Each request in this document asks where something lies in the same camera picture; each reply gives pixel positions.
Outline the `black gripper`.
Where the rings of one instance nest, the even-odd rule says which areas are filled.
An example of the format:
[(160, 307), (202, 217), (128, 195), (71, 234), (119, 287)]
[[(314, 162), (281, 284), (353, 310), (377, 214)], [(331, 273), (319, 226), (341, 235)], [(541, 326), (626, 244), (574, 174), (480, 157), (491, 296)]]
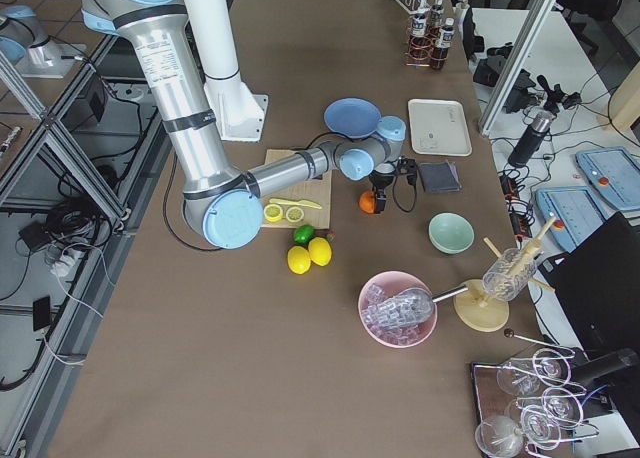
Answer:
[(405, 176), (407, 182), (413, 188), (417, 183), (417, 164), (411, 158), (399, 158), (393, 162), (385, 162), (379, 165), (370, 175), (374, 194), (374, 212), (382, 213), (386, 208), (387, 196), (385, 189), (392, 185), (399, 176)]

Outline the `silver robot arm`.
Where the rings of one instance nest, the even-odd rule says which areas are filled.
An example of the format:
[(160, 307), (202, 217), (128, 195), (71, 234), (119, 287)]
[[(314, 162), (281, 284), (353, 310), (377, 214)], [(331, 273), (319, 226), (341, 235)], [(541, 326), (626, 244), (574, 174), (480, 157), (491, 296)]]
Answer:
[(225, 249), (252, 241), (261, 197), (333, 169), (357, 181), (395, 162), (406, 136), (383, 117), (355, 141), (328, 140), (249, 171), (233, 166), (226, 139), (258, 140), (266, 106), (242, 82), (227, 0), (82, 0), (86, 26), (128, 40), (186, 177), (183, 216)]

